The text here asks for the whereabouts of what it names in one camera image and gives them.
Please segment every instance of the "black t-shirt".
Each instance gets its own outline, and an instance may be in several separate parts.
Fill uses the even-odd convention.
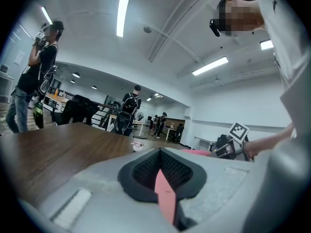
[[[157,125],[160,127],[164,127],[164,122],[166,122],[166,118],[164,116],[160,116],[157,120]]]
[[[52,44],[45,47],[41,51],[41,53],[39,54],[41,63],[33,67],[30,67],[26,73],[21,75],[17,83],[19,89],[23,90],[27,94],[33,93],[37,89],[40,65],[42,65],[41,71],[46,73],[50,69],[50,67],[54,65],[55,58],[57,55],[57,48],[58,48],[57,44]]]
[[[130,97],[134,97],[134,98],[136,98],[136,97],[138,97],[138,95],[137,94],[135,94],[135,93],[126,93],[125,95],[124,95],[124,98],[123,98],[123,100],[122,100],[122,102],[125,102],[128,98],[130,98]],[[139,98],[138,99],[138,110],[139,110],[139,108],[140,108],[140,105],[141,105],[141,98]]]

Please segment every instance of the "table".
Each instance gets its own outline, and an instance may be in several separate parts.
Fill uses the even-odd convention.
[[[1,136],[0,154],[17,195],[36,207],[90,165],[132,153],[134,140],[78,122]],[[143,150],[184,149],[176,144],[141,142]]]
[[[62,103],[66,104],[69,101],[69,99],[63,98],[61,96],[55,97],[54,94],[50,94],[50,93],[48,93],[46,97],[55,101],[58,104],[57,112],[62,112],[62,107],[63,107]]]
[[[111,127],[111,120],[112,119],[116,119],[117,116],[116,115],[110,115],[109,117],[109,121],[108,121],[108,126],[107,126],[107,131],[112,131],[113,130],[113,127]],[[141,136],[141,132],[142,132],[142,127],[144,126],[144,123],[141,122],[141,121],[133,121],[133,124],[137,124],[137,125],[140,125],[140,130],[139,130],[139,134],[138,136]]]
[[[201,140],[201,141],[204,141],[204,142],[209,143],[209,148],[212,148],[212,143],[216,143],[216,142],[217,142],[217,141],[206,140],[206,139],[204,139],[204,138],[197,137],[197,136],[194,137],[194,140],[195,140],[195,139],[199,139],[199,140]]]
[[[166,139],[165,139],[166,141],[167,141],[167,139],[169,138],[170,130],[176,131],[176,129],[168,128],[167,135],[166,135]]]

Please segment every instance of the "fluorescent light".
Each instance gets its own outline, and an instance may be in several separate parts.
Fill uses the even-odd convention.
[[[75,72],[75,73],[73,73],[73,76],[79,78],[80,74],[78,72]]]
[[[129,0],[120,0],[117,19],[117,36],[123,37],[126,10]]]
[[[23,31],[31,38],[31,36],[27,33],[27,31],[23,28],[23,26],[20,24],[20,27],[23,29]]]
[[[215,67],[218,67],[218,66],[220,66],[220,65],[223,65],[223,64],[225,64],[225,63],[228,63],[227,57],[223,57],[223,58],[221,58],[220,60],[216,60],[216,61],[214,61],[213,63],[210,63],[210,64],[208,64],[207,66],[202,67],[202,68],[200,68],[199,70],[194,71],[193,74],[194,74],[195,76],[197,76],[197,75],[199,75],[199,74],[201,74],[201,73],[203,73],[203,72],[206,72],[206,71],[208,71],[208,70],[211,70],[211,69],[213,69],[213,68],[215,68]]]
[[[260,46],[261,46],[261,50],[273,48],[273,44],[271,40],[262,41],[260,43]]]
[[[17,36],[17,34],[16,34],[14,31],[12,31],[12,33],[16,36],[16,38],[17,38],[18,40],[21,41],[21,39]]]
[[[51,18],[49,17],[47,10],[46,10],[44,7],[41,7],[41,10],[42,10],[43,14],[45,15],[46,19],[48,20],[48,22],[49,22],[50,24],[52,24],[52,20],[51,20]]]

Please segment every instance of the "man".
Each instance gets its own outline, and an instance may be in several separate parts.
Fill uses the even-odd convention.
[[[133,120],[134,120],[134,117],[135,117],[135,113],[136,113],[137,110],[140,109],[140,105],[141,105],[141,98],[139,97],[140,91],[141,91],[141,87],[139,85],[135,85],[133,92],[126,93],[124,98],[123,98],[123,100],[122,100],[122,105],[124,105],[124,103],[126,102],[126,100],[128,98],[134,97],[136,99],[137,103],[138,103],[138,106],[135,109],[134,114],[130,118],[130,124],[129,124],[128,128],[123,132],[123,135],[125,135],[125,136],[130,136],[130,134],[132,132],[132,129],[130,129],[130,128],[133,125]]]
[[[155,123],[156,118],[157,118],[157,115],[155,115],[155,116],[153,116],[153,117],[151,118],[151,120],[150,120],[150,127],[149,127],[149,129],[151,129],[151,130],[152,130],[152,126],[153,126],[153,124]]]
[[[38,77],[43,78],[44,73],[55,63],[58,51],[57,42],[63,30],[63,23],[61,21],[54,21],[44,31],[48,45],[38,53],[41,50],[38,43],[35,42],[33,44],[28,61],[29,69],[21,75],[11,97],[11,103],[6,115],[6,122],[13,133],[28,131],[28,104],[35,94],[36,89],[38,89]],[[14,120],[15,115],[17,116],[17,124]]]
[[[163,112],[162,116],[159,117],[159,119],[157,120],[157,124],[156,124],[156,130],[155,130],[155,134],[157,139],[160,138],[160,134],[162,133],[162,130],[166,127],[166,117],[167,114],[165,112]]]
[[[256,29],[269,33],[285,89],[310,65],[308,33],[285,0],[221,0],[217,10],[219,18],[215,20],[216,26],[222,33],[238,35],[240,31]],[[252,158],[263,150],[273,149],[292,134],[295,132],[291,123],[281,133],[246,142],[244,151]]]

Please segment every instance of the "jeans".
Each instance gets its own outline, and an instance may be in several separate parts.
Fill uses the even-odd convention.
[[[124,136],[130,136],[130,134],[132,133],[132,129],[129,129],[129,128],[132,128],[133,127],[133,124],[130,123],[129,126],[127,127],[127,129],[123,132],[123,135]]]
[[[155,130],[155,135],[157,135],[157,137],[160,137],[160,134],[162,133],[164,126],[158,126],[157,129]]]
[[[5,120],[9,128],[13,131],[13,133],[28,131],[27,127],[28,104],[32,96],[26,97],[26,95],[27,95],[26,92],[16,87],[11,97],[11,102]]]

